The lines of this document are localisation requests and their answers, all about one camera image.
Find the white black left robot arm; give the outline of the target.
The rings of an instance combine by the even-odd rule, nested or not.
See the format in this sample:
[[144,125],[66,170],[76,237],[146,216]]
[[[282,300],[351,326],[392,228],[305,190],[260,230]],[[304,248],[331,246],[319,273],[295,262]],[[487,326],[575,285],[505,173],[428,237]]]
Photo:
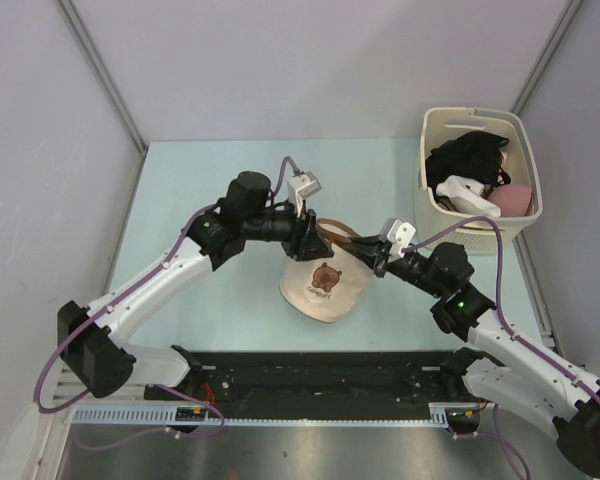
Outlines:
[[247,242],[277,242],[294,261],[332,257],[315,211],[306,206],[321,188],[318,179],[299,172],[287,185],[287,200],[273,204],[267,176],[240,173],[225,196],[194,214],[174,245],[144,272],[85,307],[70,301],[60,309],[60,357],[89,394],[105,398],[139,383],[164,385],[182,400],[194,397],[201,376],[183,348],[142,347],[131,338],[184,287],[241,254]]

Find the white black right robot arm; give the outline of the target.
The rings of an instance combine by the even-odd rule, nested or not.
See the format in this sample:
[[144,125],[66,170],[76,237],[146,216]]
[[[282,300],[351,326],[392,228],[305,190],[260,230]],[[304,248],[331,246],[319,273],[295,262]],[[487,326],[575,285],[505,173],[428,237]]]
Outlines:
[[493,401],[546,433],[579,471],[600,479],[600,377],[516,329],[471,284],[474,268],[463,246],[443,242],[423,256],[375,236],[353,239],[345,249],[376,276],[391,274],[436,298],[434,321],[466,344],[459,366],[441,376],[449,399],[472,394]]

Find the cream plastic laundry basket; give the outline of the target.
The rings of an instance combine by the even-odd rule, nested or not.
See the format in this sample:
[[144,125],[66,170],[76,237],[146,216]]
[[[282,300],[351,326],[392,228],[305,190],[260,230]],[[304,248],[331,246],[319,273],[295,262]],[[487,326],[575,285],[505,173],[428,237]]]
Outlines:
[[420,159],[415,166],[414,214],[423,241],[476,215],[483,207],[458,206],[442,193],[444,184],[458,184],[486,200],[496,191],[520,186],[524,206],[516,213],[500,209],[495,219],[507,245],[543,211],[540,180],[521,119],[510,112],[434,107],[424,114]]

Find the pink bra cup in basket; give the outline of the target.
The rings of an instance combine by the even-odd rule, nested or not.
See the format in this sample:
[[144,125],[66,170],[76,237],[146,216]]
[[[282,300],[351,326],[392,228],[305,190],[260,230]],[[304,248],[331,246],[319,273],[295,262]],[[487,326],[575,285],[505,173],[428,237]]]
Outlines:
[[532,189],[520,184],[506,184],[495,188],[487,200],[500,209],[501,217],[524,217],[532,201]]

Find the white garment in basket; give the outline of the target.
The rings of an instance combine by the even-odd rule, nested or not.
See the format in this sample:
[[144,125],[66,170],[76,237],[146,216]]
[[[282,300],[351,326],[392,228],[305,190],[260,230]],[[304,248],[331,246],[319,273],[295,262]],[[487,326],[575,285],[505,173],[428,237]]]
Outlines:
[[435,192],[440,198],[448,198],[460,213],[499,218],[501,209],[482,197],[484,188],[477,180],[450,175],[436,186]]

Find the black garment in basket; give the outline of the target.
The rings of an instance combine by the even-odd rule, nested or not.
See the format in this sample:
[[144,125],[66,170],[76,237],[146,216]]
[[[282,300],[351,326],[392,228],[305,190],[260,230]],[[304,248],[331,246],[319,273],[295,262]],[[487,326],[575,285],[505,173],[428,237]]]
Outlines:
[[425,160],[427,185],[435,191],[450,175],[471,178],[491,188],[510,184],[502,156],[509,142],[506,137],[484,131],[471,131],[446,141],[433,148]]

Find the aluminium frame post right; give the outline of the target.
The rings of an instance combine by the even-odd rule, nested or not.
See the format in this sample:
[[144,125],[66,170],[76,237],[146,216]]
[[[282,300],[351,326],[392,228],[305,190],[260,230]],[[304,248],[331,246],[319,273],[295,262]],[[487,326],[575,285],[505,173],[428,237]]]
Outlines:
[[576,24],[587,4],[588,1],[586,0],[569,0],[566,2],[519,94],[512,104],[511,113],[521,116],[525,111],[561,46],[567,39],[570,30]]

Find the aluminium frame post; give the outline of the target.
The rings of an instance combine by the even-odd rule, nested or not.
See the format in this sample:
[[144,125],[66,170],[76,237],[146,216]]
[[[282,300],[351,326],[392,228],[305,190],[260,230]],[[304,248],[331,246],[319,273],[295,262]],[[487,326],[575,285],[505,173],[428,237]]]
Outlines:
[[587,4],[588,1],[586,0],[569,0],[566,2],[519,94],[512,104],[511,113],[521,116],[525,111],[561,46],[567,39],[570,30],[576,24]]
[[141,157],[144,157],[148,150],[148,144],[143,139],[140,129],[75,2],[56,0],[54,4],[134,149]]

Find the aluminium frame post left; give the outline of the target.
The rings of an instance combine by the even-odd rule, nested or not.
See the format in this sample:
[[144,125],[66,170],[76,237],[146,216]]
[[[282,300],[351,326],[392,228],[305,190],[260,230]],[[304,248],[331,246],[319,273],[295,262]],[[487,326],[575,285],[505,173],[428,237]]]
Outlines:
[[134,149],[141,157],[144,157],[148,150],[148,144],[143,139],[140,129],[75,2],[56,0],[54,4]]

